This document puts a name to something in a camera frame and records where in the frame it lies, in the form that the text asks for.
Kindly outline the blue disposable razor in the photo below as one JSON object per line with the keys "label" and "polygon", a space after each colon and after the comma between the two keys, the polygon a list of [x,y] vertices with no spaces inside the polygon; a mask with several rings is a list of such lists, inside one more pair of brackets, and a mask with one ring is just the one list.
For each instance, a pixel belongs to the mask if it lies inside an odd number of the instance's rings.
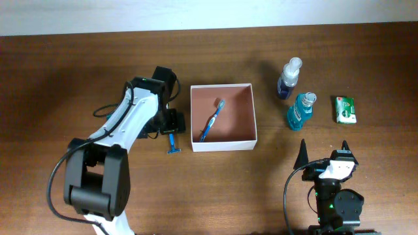
{"label": "blue disposable razor", "polygon": [[173,153],[181,152],[181,149],[176,147],[174,135],[172,133],[169,134],[169,140],[170,140],[170,149],[167,151],[167,153],[173,154]]}

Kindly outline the blue toothbrush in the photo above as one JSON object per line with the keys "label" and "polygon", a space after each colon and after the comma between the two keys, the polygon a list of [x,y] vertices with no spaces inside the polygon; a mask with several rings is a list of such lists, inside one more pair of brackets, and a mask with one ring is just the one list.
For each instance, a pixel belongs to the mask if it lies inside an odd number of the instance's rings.
{"label": "blue toothbrush", "polygon": [[225,106],[225,100],[221,99],[217,104],[217,108],[216,108],[216,111],[215,111],[214,115],[210,118],[208,124],[206,125],[206,127],[205,127],[205,129],[202,133],[202,136],[199,139],[199,142],[204,142],[204,140],[205,140],[206,136],[208,135],[212,125],[215,123],[217,116],[219,115],[219,113],[221,112],[221,110],[223,109],[224,106]]}

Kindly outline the blue Listerine mouthwash bottle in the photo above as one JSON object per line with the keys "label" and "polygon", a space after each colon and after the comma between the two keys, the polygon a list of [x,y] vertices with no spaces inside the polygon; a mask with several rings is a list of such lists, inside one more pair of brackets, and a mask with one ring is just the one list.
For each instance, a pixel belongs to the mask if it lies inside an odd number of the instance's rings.
{"label": "blue Listerine mouthwash bottle", "polygon": [[315,93],[300,93],[295,103],[287,111],[287,122],[293,131],[299,131],[313,115],[313,105],[317,100]]}

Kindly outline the clear pump bottle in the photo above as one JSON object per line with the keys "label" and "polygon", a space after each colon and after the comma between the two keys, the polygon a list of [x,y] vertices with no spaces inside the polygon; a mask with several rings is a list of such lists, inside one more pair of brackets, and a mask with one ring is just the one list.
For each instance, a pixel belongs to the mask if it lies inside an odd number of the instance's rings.
{"label": "clear pump bottle", "polygon": [[278,79],[278,97],[280,99],[286,100],[291,96],[292,91],[298,82],[301,66],[302,60],[299,57],[291,58],[290,61],[284,65]]}

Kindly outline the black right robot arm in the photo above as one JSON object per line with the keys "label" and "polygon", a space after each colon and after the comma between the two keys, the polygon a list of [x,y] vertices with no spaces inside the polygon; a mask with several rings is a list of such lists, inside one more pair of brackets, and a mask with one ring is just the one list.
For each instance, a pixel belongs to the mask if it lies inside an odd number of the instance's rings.
{"label": "black right robot arm", "polygon": [[346,141],[330,157],[310,161],[304,140],[293,167],[302,172],[302,181],[313,182],[317,225],[308,227],[308,234],[377,234],[375,230],[359,230],[364,197],[352,189],[343,189],[359,165]]}

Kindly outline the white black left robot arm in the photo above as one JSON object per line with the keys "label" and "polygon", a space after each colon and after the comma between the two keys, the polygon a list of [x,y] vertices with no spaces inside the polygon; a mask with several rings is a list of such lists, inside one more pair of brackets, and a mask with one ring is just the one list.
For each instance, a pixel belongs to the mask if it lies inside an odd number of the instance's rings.
{"label": "white black left robot arm", "polygon": [[176,82],[166,67],[156,67],[151,78],[133,78],[105,124],[89,138],[69,143],[63,199],[97,234],[133,233],[125,213],[131,190],[128,153],[150,133],[185,131],[183,114],[169,108]]}

